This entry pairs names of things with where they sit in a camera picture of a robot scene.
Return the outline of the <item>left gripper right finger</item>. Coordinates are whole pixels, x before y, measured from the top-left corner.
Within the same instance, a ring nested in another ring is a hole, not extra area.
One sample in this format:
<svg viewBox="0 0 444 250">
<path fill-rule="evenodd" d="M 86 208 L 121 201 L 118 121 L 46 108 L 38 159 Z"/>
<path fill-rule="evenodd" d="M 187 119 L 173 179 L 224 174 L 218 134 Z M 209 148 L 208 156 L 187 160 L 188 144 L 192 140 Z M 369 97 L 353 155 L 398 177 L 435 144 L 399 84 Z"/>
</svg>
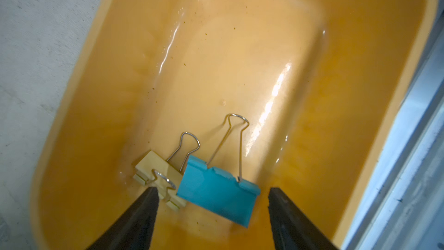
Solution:
<svg viewBox="0 0 444 250">
<path fill-rule="evenodd" d="M 277 250 L 336 249 L 280 188 L 270 188 L 268 200 L 272 236 Z"/>
</svg>

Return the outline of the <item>yellow plastic storage tray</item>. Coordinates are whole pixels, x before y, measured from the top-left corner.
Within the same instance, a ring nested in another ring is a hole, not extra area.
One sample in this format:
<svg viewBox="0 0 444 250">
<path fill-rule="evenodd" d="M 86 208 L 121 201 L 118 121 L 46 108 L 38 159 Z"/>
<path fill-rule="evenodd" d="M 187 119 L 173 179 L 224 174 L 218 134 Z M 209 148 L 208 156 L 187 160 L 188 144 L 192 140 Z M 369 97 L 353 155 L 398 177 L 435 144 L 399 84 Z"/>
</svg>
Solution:
<svg viewBox="0 0 444 250">
<path fill-rule="evenodd" d="M 248 228 L 161 204 L 154 250 L 271 250 L 281 188 L 336 246 L 353 222 L 438 0 L 102 0 L 31 186 L 41 250 L 84 250 L 181 134 L 261 189 Z"/>
</svg>

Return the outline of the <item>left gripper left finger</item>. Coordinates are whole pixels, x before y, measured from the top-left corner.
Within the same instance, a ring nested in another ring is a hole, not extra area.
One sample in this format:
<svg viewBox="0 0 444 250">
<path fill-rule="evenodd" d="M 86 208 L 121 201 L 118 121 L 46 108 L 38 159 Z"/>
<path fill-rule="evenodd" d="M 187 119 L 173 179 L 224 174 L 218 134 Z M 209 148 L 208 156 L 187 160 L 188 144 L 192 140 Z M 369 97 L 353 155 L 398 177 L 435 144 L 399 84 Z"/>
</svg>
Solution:
<svg viewBox="0 0 444 250">
<path fill-rule="evenodd" d="M 148 250 L 159 207 L 158 190 L 147 188 L 89 250 Z"/>
</svg>

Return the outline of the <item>teal binder clip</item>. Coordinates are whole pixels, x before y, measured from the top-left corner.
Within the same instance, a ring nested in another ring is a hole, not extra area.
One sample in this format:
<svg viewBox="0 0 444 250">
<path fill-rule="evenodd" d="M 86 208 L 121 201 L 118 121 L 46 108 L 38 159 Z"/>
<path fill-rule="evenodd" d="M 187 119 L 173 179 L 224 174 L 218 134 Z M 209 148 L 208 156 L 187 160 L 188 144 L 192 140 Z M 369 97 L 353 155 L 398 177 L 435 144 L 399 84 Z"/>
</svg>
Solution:
<svg viewBox="0 0 444 250">
<path fill-rule="evenodd" d="M 245 124 L 239 135 L 238 177 L 210 165 L 232 132 L 232 117 L 242 119 Z M 261 194 L 261 189 L 256 184 L 242 176 L 243 133 L 250 123 L 244 116 L 235 113 L 227 114 L 224 122 L 228 123 L 229 128 L 210 159 L 206 162 L 193 155 L 188 158 L 177 195 L 233 223 L 248 228 L 256 200 Z"/>
</svg>

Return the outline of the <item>pale yellow binder clip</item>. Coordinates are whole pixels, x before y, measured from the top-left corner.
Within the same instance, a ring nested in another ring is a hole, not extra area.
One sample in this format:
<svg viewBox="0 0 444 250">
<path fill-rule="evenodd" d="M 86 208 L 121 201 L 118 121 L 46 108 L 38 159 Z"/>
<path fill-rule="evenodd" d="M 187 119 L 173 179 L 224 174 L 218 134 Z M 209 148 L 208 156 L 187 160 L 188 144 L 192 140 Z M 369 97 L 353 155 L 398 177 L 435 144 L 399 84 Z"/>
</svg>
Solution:
<svg viewBox="0 0 444 250">
<path fill-rule="evenodd" d="M 177 170 L 170 164 L 170 161 L 182 147 L 185 135 L 191 136 L 197 143 L 197 146 L 187 153 L 180 168 Z M 148 151 L 136 164 L 136 173 L 133 178 L 142 186 L 156 188 L 160 200 L 163 200 L 172 210 L 179 211 L 187 205 L 187 201 L 177 195 L 183 179 L 183 173 L 185 172 L 190 155 L 199 150 L 200 147 L 200 140 L 194 134 L 185 131 L 180 136 L 179 146 L 169 158 L 163 159 L 156 152 L 152 150 Z"/>
</svg>

